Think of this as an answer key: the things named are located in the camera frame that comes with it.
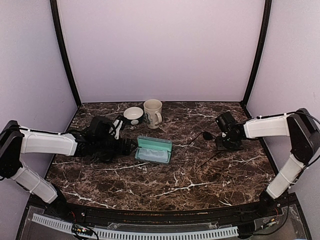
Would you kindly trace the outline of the thin wire-frame sunglasses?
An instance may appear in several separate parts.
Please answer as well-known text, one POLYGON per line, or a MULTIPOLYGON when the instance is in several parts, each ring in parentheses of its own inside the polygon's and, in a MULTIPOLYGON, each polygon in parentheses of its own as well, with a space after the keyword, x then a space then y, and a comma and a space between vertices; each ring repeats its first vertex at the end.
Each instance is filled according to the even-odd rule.
MULTIPOLYGON (((202 138, 206 141, 212 141, 212 140, 216 140, 217 137, 215 135, 213 135, 212 133, 208 132, 208 131, 202 131, 200 132, 196 137, 194 137, 188 144, 186 147, 185 152, 188 151, 189 147, 195 142, 195 140, 199 137, 202 136, 202 138)), ((217 157, 222 151, 218 150, 212 157, 210 157, 209 159, 207 159, 205 162, 203 162, 199 167, 202 168, 204 167, 210 160, 213 160, 215 157, 217 157)))

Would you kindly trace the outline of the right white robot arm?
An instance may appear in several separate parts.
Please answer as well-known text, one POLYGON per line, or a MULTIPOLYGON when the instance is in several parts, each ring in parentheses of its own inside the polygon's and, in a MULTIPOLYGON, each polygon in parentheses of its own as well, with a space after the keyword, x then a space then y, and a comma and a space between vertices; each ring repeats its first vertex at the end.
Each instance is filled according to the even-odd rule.
POLYGON ((216 119, 220 135, 216 137, 219 150, 238 151, 243 141, 269 140, 285 142, 287 160, 275 178, 261 194, 264 198, 255 205, 255 213, 266 217, 275 208, 273 200, 279 198, 294 185, 303 172, 320 158, 320 121, 306 108, 275 115, 258 116, 237 121, 231 112, 220 114, 216 119))

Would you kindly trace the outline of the large blue cleaning cloth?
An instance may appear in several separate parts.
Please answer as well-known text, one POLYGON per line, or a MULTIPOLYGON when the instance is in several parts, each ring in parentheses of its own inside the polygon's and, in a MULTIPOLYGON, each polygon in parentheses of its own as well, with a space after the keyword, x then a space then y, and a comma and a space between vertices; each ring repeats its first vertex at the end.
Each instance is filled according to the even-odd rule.
POLYGON ((167 150, 154 150, 149 148, 140 148, 137 152, 137 159, 164 163, 168 159, 167 150))

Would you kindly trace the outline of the black glasses case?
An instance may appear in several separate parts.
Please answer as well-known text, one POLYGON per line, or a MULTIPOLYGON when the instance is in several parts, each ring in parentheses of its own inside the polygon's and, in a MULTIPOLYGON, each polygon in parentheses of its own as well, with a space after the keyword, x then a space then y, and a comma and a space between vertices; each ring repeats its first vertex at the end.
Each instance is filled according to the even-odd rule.
POLYGON ((113 161, 114 154, 110 152, 99 152, 95 155, 97 163, 110 164, 113 161))

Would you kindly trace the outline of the blue-grey glasses case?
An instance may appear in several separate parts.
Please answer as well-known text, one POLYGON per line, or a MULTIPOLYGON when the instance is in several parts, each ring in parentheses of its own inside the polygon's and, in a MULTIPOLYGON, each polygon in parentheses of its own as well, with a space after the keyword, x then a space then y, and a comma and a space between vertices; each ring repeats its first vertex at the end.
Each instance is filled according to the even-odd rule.
POLYGON ((136 160, 155 164, 170 162, 173 146, 171 140, 140 135, 137 137, 137 143, 134 156, 136 160))

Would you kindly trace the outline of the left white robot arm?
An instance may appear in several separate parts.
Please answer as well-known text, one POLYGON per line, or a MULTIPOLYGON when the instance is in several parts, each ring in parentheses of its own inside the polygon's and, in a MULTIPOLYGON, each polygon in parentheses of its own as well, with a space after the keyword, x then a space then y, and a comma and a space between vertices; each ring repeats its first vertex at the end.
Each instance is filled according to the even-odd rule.
POLYGON ((128 156, 137 143, 122 138, 120 132, 125 123, 116 119, 95 117, 83 130, 50 132, 30 129, 11 120, 0 133, 0 178, 11 179, 38 196, 60 218, 71 213, 64 195, 57 187, 44 180, 22 160, 23 154, 54 154, 71 157, 93 156, 101 162, 109 162, 116 156, 128 156))

